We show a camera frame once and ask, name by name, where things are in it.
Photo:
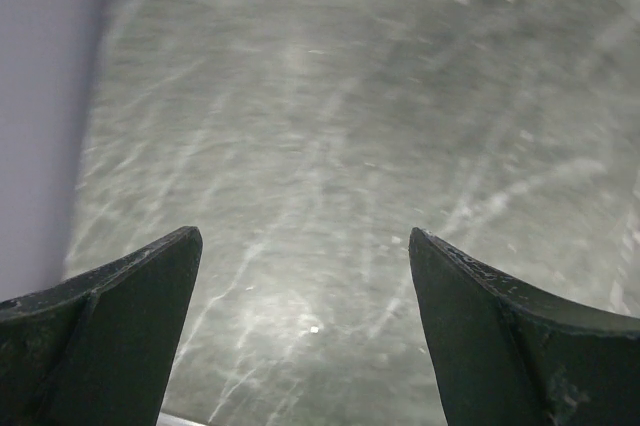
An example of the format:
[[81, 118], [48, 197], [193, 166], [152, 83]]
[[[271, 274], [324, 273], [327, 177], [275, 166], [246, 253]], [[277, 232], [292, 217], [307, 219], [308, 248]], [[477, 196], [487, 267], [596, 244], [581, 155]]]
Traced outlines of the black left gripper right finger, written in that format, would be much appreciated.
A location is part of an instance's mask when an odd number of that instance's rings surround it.
[[546, 292], [421, 229], [408, 249], [448, 424], [638, 424], [636, 318]]

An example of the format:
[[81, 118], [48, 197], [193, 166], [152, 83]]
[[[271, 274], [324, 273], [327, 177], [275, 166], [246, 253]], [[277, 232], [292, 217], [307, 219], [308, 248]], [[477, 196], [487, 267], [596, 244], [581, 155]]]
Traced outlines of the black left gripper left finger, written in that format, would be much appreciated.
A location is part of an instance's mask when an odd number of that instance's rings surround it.
[[181, 227], [1, 304], [4, 425], [157, 422], [203, 249]]

